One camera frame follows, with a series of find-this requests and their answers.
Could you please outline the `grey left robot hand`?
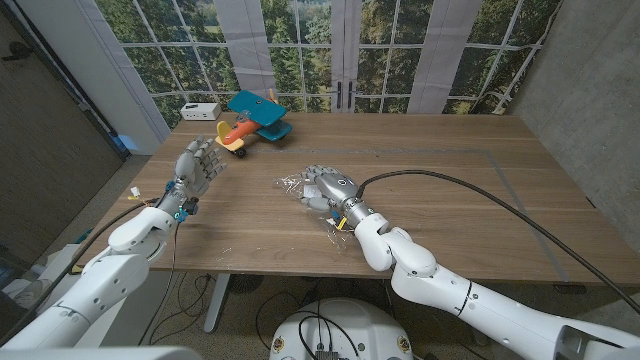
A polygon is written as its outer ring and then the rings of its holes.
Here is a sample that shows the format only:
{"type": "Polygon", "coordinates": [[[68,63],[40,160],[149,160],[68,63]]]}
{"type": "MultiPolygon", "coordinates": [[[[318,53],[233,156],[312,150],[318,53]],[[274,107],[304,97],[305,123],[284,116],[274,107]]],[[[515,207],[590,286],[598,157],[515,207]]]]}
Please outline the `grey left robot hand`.
{"type": "Polygon", "coordinates": [[[227,167],[213,138],[199,134],[178,157],[173,186],[165,191],[156,208],[174,215],[186,202],[204,195],[211,181],[227,167]]]}

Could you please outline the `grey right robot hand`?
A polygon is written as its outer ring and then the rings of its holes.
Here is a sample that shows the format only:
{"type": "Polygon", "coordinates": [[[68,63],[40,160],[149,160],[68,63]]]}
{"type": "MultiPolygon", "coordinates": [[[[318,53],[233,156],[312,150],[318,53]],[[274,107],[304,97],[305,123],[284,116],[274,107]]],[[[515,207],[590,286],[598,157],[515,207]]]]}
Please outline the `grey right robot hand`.
{"type": "Polygon", "coordinates": [[[303,176],[320,192],[319,196],[302,198],[302,203],[312,210],[334,210],[353,228],[366,217],[375,214],[375,210],[360,199],[359,186],[338,170],[328,166],[311,165],[306,168],[303,176]]]}

